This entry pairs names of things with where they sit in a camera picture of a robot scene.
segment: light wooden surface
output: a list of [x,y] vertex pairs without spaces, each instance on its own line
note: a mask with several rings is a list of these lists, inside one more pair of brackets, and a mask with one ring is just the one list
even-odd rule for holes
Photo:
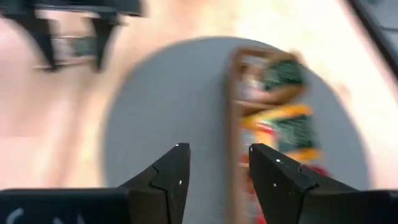
[[[103,74],[71,67],[34,71],[24,31],[0,19],[0,187],[104,184],[104,120],[127,71],[166,45],[232,35],[298,50],[335,90],[363,139],[375,188],[397,187],[397,89],[351,11],[338,0],[147,0],[145,18],[126,18]],[[48,13],[59,32],[91,32],[82,15]]]

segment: green vegetable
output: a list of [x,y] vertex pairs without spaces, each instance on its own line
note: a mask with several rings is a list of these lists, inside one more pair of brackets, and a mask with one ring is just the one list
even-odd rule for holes
[[311,116],[301,115],[295,118],[274,121],[278,133],[279,151],[286,153],[300,148],[315,147],[315,133]]
[[271,66],[263,75],[262,82],[267,91],[283,85],[301,85],[301,65],[295,60],[284,60]]

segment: food item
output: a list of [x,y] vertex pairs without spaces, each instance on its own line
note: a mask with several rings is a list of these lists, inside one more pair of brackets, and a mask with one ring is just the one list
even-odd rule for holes
[[243,98],[242,100],[253,101],[257,98],[258,92],[264,89],[264,84],[260,80],[260,72],[264,68],[262,64],[249,64],[242,76]]
[[307,165],[309,168],[313,169],[314,171],[317,171],[319,174],[324,175],[329,177],[330,174],[329,172],[326,171],[325,168],[318,166],[318,165]]
[[70,47],[68,39],[56,37],[53,39],[55,48],[55,59],[59,62],[65,62],[73,57],[73,49]]
[[303,85],[301,64],[295,60],[283,60],[271,65],[262,76],[265,91],[284,85]]
[[288,105],[243,118],[242,126],[254,131],[255,142],[301,162],[321,157],[311,118],[308,106]]
[[75,49],[75,56],[92,56],[95,55],[95,37],[79,37],[73,39],[73,48]]

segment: blurred object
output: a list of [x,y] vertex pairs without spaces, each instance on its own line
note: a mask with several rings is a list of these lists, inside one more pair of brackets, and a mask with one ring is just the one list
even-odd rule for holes
[[307,165],[307,167],[317,171],[319,174],[324,175],[325,177],[330,177],[330,174],[323,167],[318,165]]
[[[52,43],[55,49],[55,61],[58,67],[90,64],[96,58],[96,37],[82,35],[56,35]],[[46,69],[46,65],[36,68]]]
[[321,158],[311,115],[311,108],[307,105],[286,105],[245,117],[242,126],[271,137],[268,138],[270,141],[257,135],[252,143],[267,144],[303,162]]
[[245,86],[242,100],[282,105],[301,95],[305,89],[298,53],[270,54],[261,63],[246,61],[247,68],[241,75]]
[[242,109],[242,113],[247,116],[255,114],[259,111],[269,110],[275,108],[275,105],[267,105],[262,103],[253,103],[250,101],[236,100],[235,103]]
[[[125,0],[120,0],[124,2],[122,5],[125,7],[122,12],[126,12],[129,16],[140,16],[141,6],[139,0],[133,0],[134,7],[129,7]],[[53,37],[52,28],[49,25],[49,21],[46,19],[39,19],[36,16],[36,10],[41,9],[42,5],[37,4],[36,0],[24,0],[24,1],[14,1],[14,0],[3,0],[0,2],[0,13],[8,19],[17,22],[22,26],[36,41],[39,49],[42,51],[47,65],[50,71],[55,72],[58,69],[58,62],[65,65],[64,60],[56,59],[55,55],[60,56],[60,58],[67,57],[66,52],[55,52],[56,50],[65,50],[56,48],[54,49],[53,44],[59,45],[58,37]],[[101,65],[103,63],[103,54],[108,43],[109,36],[115,26],[119,25],[117,13],[118,6],[120,4],[113,4],[112,1],[45,1],[45,5],[55,4],[52,7],[61,7],[62,10],[75,11],[76,7],[79,6],[79,10],[95,12],[99,15],[99,18],[90,18],[95,30],[95,56],[96,56],[96,68],[98,71],[101,70]]]

